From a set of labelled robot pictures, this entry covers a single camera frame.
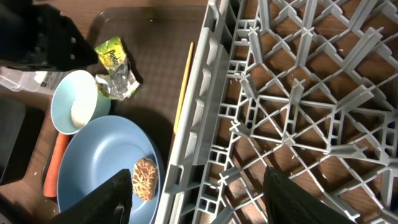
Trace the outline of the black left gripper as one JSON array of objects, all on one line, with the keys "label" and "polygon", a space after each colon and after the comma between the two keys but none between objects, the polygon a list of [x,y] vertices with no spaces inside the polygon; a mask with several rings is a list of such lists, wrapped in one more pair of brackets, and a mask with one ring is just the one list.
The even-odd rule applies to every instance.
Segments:
[{"label": "black left gripper", "polygon": [[98,62],[74,22],[49,4],[1,1],[1,66],[69,71]]}]

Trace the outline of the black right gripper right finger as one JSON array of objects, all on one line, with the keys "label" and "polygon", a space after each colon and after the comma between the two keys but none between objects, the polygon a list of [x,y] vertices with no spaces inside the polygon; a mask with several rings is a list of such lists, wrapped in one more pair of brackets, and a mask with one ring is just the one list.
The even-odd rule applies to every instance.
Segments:
[{"label": "black right gripper right finger", "polygon": [[312,196],[277,169],[268,166],[264,203],[271,224],[345,224],[352,221]]}]

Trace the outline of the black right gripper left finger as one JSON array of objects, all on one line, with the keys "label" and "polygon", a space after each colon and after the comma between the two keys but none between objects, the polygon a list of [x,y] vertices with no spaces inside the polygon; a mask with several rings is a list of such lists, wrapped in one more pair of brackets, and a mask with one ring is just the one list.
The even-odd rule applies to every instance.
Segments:
[{"label": "black right gripper left finger", "polygon": [[81,199],[53,217],[50,224],[128,224],[132,208],[132,179],[122,169]]}]

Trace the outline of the green snack wrapper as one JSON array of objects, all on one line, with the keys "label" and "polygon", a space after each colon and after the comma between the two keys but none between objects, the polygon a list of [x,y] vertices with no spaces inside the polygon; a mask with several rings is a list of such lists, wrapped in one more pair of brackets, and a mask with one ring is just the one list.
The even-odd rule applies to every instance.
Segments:
[{"label": "green snack wrapper", "polygon": [[111,100],[123,101],[125,98],[130,98],[141,83],[131,70],[121,38],[113,37],[94,50],[108,72],[107,75],[95,76],[96,84],[102,94]]}]

